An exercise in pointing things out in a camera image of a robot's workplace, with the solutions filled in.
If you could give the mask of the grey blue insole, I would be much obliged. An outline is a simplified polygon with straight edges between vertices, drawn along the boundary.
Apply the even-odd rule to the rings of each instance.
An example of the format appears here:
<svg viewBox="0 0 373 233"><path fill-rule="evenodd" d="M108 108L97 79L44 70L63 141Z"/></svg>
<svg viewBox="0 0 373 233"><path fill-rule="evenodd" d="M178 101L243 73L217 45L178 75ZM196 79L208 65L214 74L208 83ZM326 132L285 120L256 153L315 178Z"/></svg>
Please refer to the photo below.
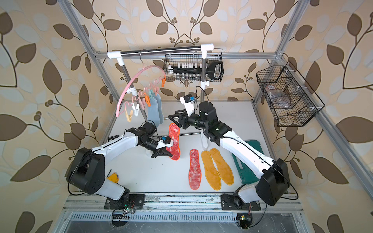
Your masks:
<svg viewBox="0 0 373 233"><path fill-rule="evenodd" d="M148 121L152 121L156 127L160 125L158 103L154 97L150 98L150 107L148 107Z"/></svg>
<svg viewBox="0 0 373 233"><path fill-rule="evenodd" d="M164 122L164 115L163 115L163 112L162 112L161 96L159 94L156 94L155 99L157 101L157 108L158 108L158 113L159 113L160 124L162 124Z"/></svg>

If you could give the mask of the pink clip hanger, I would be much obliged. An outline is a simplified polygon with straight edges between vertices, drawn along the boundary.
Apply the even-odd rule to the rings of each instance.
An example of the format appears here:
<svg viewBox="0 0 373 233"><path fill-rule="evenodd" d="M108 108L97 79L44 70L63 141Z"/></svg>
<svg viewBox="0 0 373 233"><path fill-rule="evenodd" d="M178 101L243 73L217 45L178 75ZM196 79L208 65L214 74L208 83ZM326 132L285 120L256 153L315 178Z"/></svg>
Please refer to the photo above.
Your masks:
<svg viewBox="0 0 373 233"><path fill-rule="evenodd" d="M145 73L152 70L159 70L158 76L152 81L141 81L145 78ZM119 117L124 114L128 121L132 117L142 115L145 120L148 119L146 109L152 107L151 100L160 92L160 88L164 87L166 74L164 70L156 65L145 66L139 70L132 78L127 81L119 95L119 100L115 109L115 116Z"/></svg>

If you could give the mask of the yellow fuzzy insole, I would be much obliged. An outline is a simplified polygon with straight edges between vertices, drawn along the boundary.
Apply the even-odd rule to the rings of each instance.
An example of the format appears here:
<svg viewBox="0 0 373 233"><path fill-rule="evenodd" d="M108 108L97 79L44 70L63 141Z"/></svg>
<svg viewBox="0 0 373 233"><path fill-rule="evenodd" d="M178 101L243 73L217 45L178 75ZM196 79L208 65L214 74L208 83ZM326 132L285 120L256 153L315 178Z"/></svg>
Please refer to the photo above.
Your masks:
<svg viewBox="0 0 373 233"><path fill-rule="evenodd" d="M221 178L212 161L210 152L206 150L203 151L201 153L201 158L203 160L205 177L207 182L209 183L212 189L219 191L221 189Z"/></svg>
<svg viewBox="0 0 373 233"><path fill-rule="evenodd" d="M217 171L221 179L223 180L223 182L226 185L233 185L234 184L233 172L230 166L226 163L226 161L222 157L220 151L216 148L212 148L210 150L210 155L217 166Z"/></svg>

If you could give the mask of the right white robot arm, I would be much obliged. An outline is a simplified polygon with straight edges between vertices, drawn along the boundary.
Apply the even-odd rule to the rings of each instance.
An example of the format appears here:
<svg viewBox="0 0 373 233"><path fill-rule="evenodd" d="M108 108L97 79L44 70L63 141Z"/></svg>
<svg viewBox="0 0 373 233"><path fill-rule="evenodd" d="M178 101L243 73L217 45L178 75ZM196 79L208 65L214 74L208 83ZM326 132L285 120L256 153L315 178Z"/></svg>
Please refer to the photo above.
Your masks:
<svg viewBox="0 0 373 233"><path fill-rule="evenodd" d="M244 203L262 200L269 206L282 198L290 187L288 167L282 159L273 160L242 140L227 124L218 120L216 108L210 102L199 104L198 113L186 109L175 111L169 119L179 128L193 126L203 130L205 137L233 153L259 179L256 185L244 185L238 196Z"/></svg>

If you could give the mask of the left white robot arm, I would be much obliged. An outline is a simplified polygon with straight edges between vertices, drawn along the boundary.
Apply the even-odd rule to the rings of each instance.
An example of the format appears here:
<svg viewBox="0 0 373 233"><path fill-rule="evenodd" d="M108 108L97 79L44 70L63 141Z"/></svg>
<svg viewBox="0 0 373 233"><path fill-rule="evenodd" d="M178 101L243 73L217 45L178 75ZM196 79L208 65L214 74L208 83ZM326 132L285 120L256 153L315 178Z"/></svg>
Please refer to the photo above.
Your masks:
<svg viewBox="0 0 373 233"><path fill-rule="evenodd" d="M151 158L172 157L167 149L174 145L173 139L169 136L154 139L155 133L155 124L147 121L138 128L126 130L123 136L101 146L79 149L67 171L68 185L73 185L89 195L97 194L115 201L120 200L126 189L107 179L106 164L137 146L151 151Z"/></svg>

